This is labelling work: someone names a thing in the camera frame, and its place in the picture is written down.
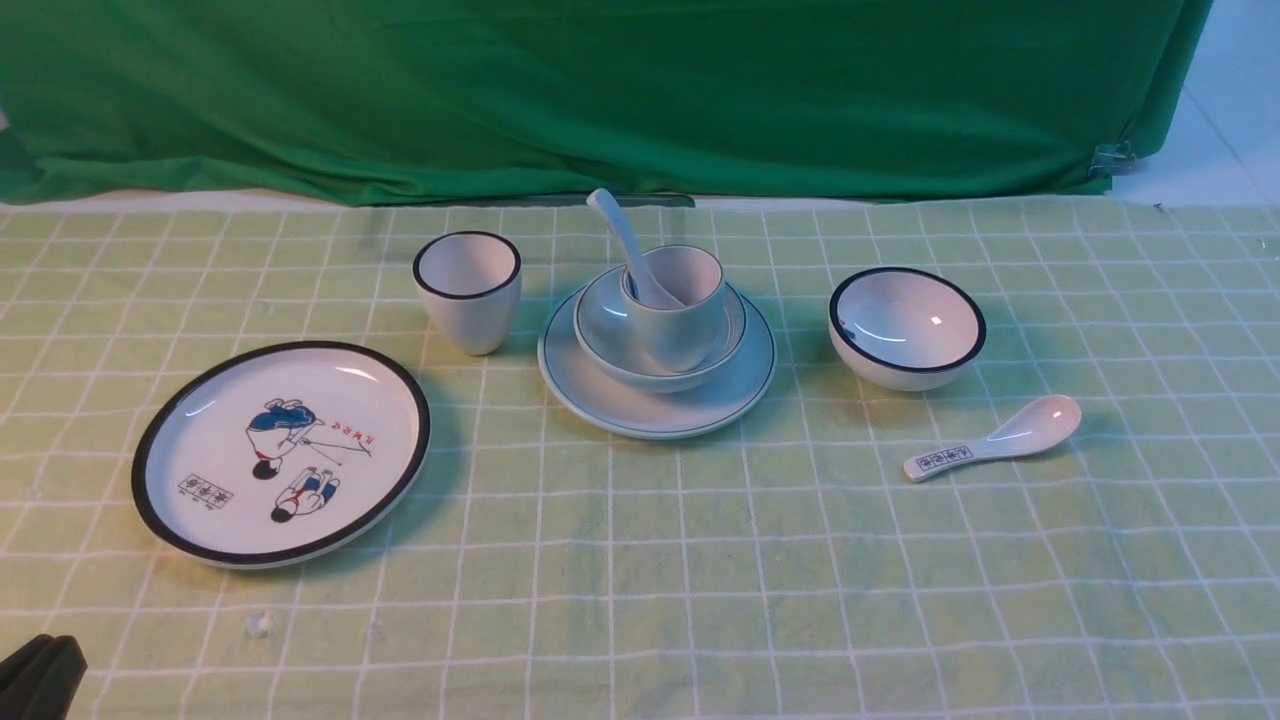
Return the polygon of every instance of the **cartoon figure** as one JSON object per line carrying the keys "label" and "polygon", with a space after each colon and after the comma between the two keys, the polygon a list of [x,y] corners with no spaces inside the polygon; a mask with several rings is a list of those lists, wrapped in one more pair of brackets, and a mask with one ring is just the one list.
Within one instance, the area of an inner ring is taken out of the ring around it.
{"label": "cartoon figure", "polygon": [[284,456],[306,442],[311,428],[324,423],[301,400],[284,401],[276,397],[264,407],[266,413],[259,413],[250,420],[244,433],[257,454],[253,477],[270,480],[280,471]]}
{"label": "cartoon figure", "polygon": [[320,510],[338,492],[339,484],[342,480],[334,478],[333,471],[316,474],[315,468],[307,468],[275,498],[271,519],[288,523],[294,515],[310,515]]}

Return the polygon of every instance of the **black rim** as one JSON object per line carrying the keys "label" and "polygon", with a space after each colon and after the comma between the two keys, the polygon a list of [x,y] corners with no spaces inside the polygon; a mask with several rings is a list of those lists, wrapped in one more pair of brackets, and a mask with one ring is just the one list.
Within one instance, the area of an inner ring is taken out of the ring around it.
{"label": "black rim", "polygon": [[[353,523],[343,527],[342,529],[330,533],[320,539],[311,541],[306,544],[289,548],[278,550],[273,552],[223,552],[219,550],[210,550],[207,547],[196,544],[178,533],[173,532],[156,512],[155,506],[151,503],[151,495],[147,492],[147,459],[151,456],[151,448],[155,445],[156,437],[160,434],[160,429],[169,420],[173,413],[178,409],[183,400],[186,400],[197,388],[221,375],[227,370],[256,360],[259,357],[265,357],[268,355],[275,355],[278,352],[288,352],[292,350],[344,350],[355,352],[357,355],[364,355],[384,365],[388,370],[396,374],[397,378],[404,384],[410,395],[413,397],[413,404],[417,406],[417,442],[413,446],[413,454],[410,456],[408,464],[404,468],[404,473],[396,482],[396,486],[388,492],[378,505],[371,507],[367,512],[361,515]],[[137,507],[138,514],[142,515],[142,521],[147,528],[160,537],[160,539],[172,544],[173,547],[212,562],[220,562],[224,565],[274,565],[280,562],[288,562],[291,560],[297,560],[300,557],[306,557],[314,555],[326,547],[332,547],[340,543],[352,536],[364,532],[371,523],[378,520],[388,507],[404,493],[413,477],[417,474],[419,469],[422,466],[422,459],[426,456],[426,447],[431,437],[431,414],[426,404],[426,396],[422,392],[421,386],[417,380],[408,374],[403,366],[398,363],[387,357],[381,352],[370,350],[367,347],[361,347],[358,345],[351,345],[346,342],[333,342],[333,341],[300,341],[300,342],[287,342],[282,345],[273,345],[262,347],[259,350],[252,350],[243,355],[237,355],[229,360],[225,360],[212,369],[206,370],[196,379],[191,380],[182,387],[168,402],[156,413],[156,416],[147,425],[147,429],[142,433],[142,439],[138,441],[137,452],[133,455],[133,466],[131,470],[131,488],[133,491],[133,505]]]}
{"label": "black rim", "polygon": [[[854,341],[849,340],[847,332],[840,324],[840,315],[836,313],[836,309],[840,305],[840,297],[845,293],[845,290],[854,282],[865,278],[868,275],[878,275],[881,273],[906,273],[909,275],[920,275],[924,278],[929,278],[931,281],[941,283],[955,291],[955,293],[959,295],[965,301],[966,305],[969,305],[969,309],[973,311],[974,319],[978,320],[978,338],[974,340],[973,347],[969,348],[969,352],[965,352],[959,360],[947,363],[946,365],[936,365],[933,368],[911,368],[908,365],[899,365],[897,363],[890,363],[888,360],[882,360],[879,357],[876,357],[874,355],[867,352],[861,347],[858,347],[858,345],[854,343]],[[987,343],[987,318],[983,316],[982,309],[978,307],[978,304],[974,302],[972,297],[969,297],[969,293],[960,290],[959,286],[956,286],[954,282],[946,278],[941,278],[938,275],[934,275],[933,273],[925,273],[924,270],[916,270],[915,268],[872,268],[869,270],[863,270],[860,273],[854,273],[852,275],[849,275],[847,278],[844,279],[844,282],[836,286],[836,290],[831,293],[831,301],[827,304],[827,318],[828,322],[837,329],[836,334],[840,336],[841,342],[847,345],[854,352],[861,355],[863,357],[870,360],[872,363],[876,363],[877,365],[891,368],[893,370],[901,370],[904,373],[941,373],[945,370],[952,370],[955,368],[959,368],[960,365],[964,365],[969,360],[977,357],[978,354],[982,352],[982,346]]]}
{"label": "black rim", "polygon": [[[431,287],[431,284],[428,283],[422,278],[422,270],[421,270],[422,256],[426,255],[428,250],[430,250],[431,246],[435,245],[436,242],[440,242],[442,240],[445,240],[445,238],[449,238],[449,237],[457,237],[460,234],[479,234],[479,236],[484,236],[484,237],[490,237],[490,238],[497,240],[498,242],[506,245],[507,249],[511,250],[512,258],[516,259],[516,264],[511,268],[511,274],[507,275],[507,279],[502,281],[497,286],[490,287],[489,290],[486,290],[484,292],[475,292],[475,293],[471,293],[471,295],[456,295],[456,293],[452,293],[452,292],[444,292],[443,290],[440,290],[438,287]],[[425,291],[428,291],[428,292],[430,292],[433,295],[439,295],[440,297],[448,297],[449,300],[475,300],[476,297],[484,297],[486,295],[493,295],[493,293],[498,292],[499,290],[502,290],[502,288],[507,287],[508,284],[511,284],[516,279],[516,275],[520,274],[520,265],[521,265],[520,250],[516,250],[516,246],[509,240],[502,237],[500,234],[494,234],[492,232],[485,232],[485,231],[458,231],[458,232],[451,232],[451,233],[447,233],[447,234],[442,234],[440,237],[438,237],[438,238],[433,240],[431,242],[428,242],[426,245],[424,245],[422,249],[417,251],[417,255],[413,256],[413,282],[417,283],[417,287],[420,287],[420,288],[422,288],[422,290],[425,290]]]}
{"label": "black rim", "polygon": [[[543,334],[539,338],[539,343],[538,343],[538,354],[540,356],[539,361],[547,369],[547,374],[550,378],[553,378],[553,379],[554,379],[556,375],[550,370],[550,364],[547,363],[547,336],[549,334],[549,329],[550,329],[552,323],[554,323],[556,318],[564,310],[564,306],[568,305],[570,302],[575,301],[577,299],[577,296],[581,295],[582,292],[584,292],[582,288],[577,290],[576,292],[573,292],[568,297],[566,297],[563,301],[561,301],[559,305],[556,306],[556,311],[552,313],[550,320],[548,320],[548,323],[547,323],[547,329],[543,331]],[[762,395],[764,395],[765,392],[769,391],[769,384],[772,384],[773,374],[777,372],[777,365],[778,365],[778,345],[777,345],[777,342],[773,338],[773,331],[769,329],[769,322],[764,318],[764,313],[762,313],[760,309],[756,307],[755,304],[750,301],[750,299],[748,299],[745,295],[740,295],[740,297],[742,299],[744,310],[745,311],[750,311],[750,313],[755,313],[755,315],[760,319],[760,324],[762,324],[760,331],[765,332],[765,333],[769,333],[769,348],[772,350],[772,352],[769,354],[769,372],[765,374],[765,378],[768,378],[769,382],[762,383],[760,387],[759,387],[759,389],[756,389],[751,395],[751,397],[749,397],[745,402],[742,402],[742,405],[739,405],[739,407],[735,409],[733,413],[737,413],[744,406],[750,405],[751,402],[755,402],[756,398],[759,398]],[[748,325],[751,324],[750,318],[748,318],[746,324]],[[742,337],[744,337],[744,340],[746,338],[746,329],[744,329]],[[564,406],[570,407],[570,410],[575,410],[575,411],[580,411],[580,413],[586,413],[581,407],[573,406],[570,402],[566,402],[563,400],[561,400],[561,402]],[[618,427],[625,427],[625,425],[620,425],[618,423],[608,423],[608,424],[611,424],[611,425],[618,425]],[[698,425],[695,428],[685,428],[685,429],[681,429],[681,430],[671,430],[671,432],[652,432],[652,433],[645,433],[645,436],[649,437],[649,438],[659,438],[659,437],[668,437],[669,438],[672,436],[685,437],[689,433],[700,433],[700,432],[707,430],[707,428],[713,428],[713,427],[716,427],[718,424],[719,424],[719,421],[705,423],[705,424]],[[617,433],[617,430],[612,430],[612,429],[608,430],[608,432]]]}

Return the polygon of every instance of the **plate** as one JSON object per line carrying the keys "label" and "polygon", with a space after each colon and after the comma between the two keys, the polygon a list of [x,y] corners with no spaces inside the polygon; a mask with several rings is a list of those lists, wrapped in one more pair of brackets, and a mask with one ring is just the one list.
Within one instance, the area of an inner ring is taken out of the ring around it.
{"label": "plate", "polygon": [[310,560],[376,524],[413,483],[431,434],[402,366],[342,342],[232,357],[170,398],[133,457],[152,533],[223,568]]}
{"label": "plate", "polygon": [[604,374],[577,342],[579,288],[552,313],[538,338],[538,366],[552,395],[588,423],[639,439],[682,439],[737,420],[764,397],[778,364],[773,332],[746,296],[742,345],[714,378],[695,388],[650,393]]}

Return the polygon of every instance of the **spoon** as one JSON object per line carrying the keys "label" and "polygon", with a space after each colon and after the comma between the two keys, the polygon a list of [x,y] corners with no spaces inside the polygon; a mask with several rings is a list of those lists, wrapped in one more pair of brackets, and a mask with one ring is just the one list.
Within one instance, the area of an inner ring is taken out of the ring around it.
{"label": "spoon", "polygon": [[613,234],[622,241],[623,250],[627,251],[627,269],[631,272],[632,288],[636,291],[636,300],[657,307],[658,310],[676,310],[685,304],[676,300],[667,288],[658,284],[658,278],[653,277],[653,270],[640,252],[640,241],[631,229],[631,223],[618,206],[613,193],[603,187],[586,196],[586,204],[604,218],[604,222],[613,229]]}
{"label": "spoon", "polygon": [[902,462],[902,471],[913,483],[920,483],[970,462],[1036,455],[1071,437],[1079,427],[1080,406],[1065,395],[1047,395],[1015,413],[986,438],[916,455]]}

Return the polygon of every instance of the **white cup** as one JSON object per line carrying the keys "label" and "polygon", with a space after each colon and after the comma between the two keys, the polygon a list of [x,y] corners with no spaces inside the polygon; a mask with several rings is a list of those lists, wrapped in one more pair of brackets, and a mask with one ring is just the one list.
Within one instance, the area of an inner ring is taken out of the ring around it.
{"label": "white cup", "polygon": [[631,273],[622,272],[618,277],[631,332],[667,370],[691,370],[707,359],[717,323],[724,322],[724,268],[714,255],[690,245],[663,245],[644,258],[658,283],[685,306],[666,310],[640,302]]}
{"label": "white cup", "polygon": [[426,243],[413,259],[417,295],[431,322],[467,355],[488,355],[516,323],[520,251],[504,237],[454,232]]}

